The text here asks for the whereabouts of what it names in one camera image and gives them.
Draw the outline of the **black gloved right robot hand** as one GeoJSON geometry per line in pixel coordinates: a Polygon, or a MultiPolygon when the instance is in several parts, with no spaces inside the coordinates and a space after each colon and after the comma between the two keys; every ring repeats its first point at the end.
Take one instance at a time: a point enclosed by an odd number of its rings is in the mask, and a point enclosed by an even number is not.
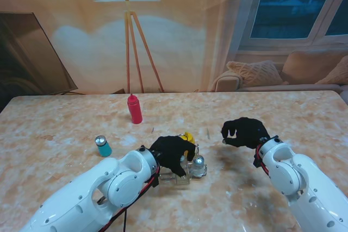
{"type": "Polygon", "coordinates": [[[270,139],[263,123],[254,118],[241,117],[226,121],[221,129],[224,142],[234,147],[256,149],[259,144],[270,139]]]}

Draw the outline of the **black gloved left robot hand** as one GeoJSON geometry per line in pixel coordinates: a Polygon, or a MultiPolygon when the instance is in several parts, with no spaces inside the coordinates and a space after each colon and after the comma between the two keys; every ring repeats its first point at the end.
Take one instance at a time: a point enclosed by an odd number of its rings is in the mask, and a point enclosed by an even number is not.
{"type": "Polygon", "coordinates": [[[181,157],[188,152],[187,160],[192,161],[196,146],[180,136],[161,136],[152,144],[149,151],[160,166],[169,168],[174,174],[182,177],[186,172],[181,166],[181,157]]]}

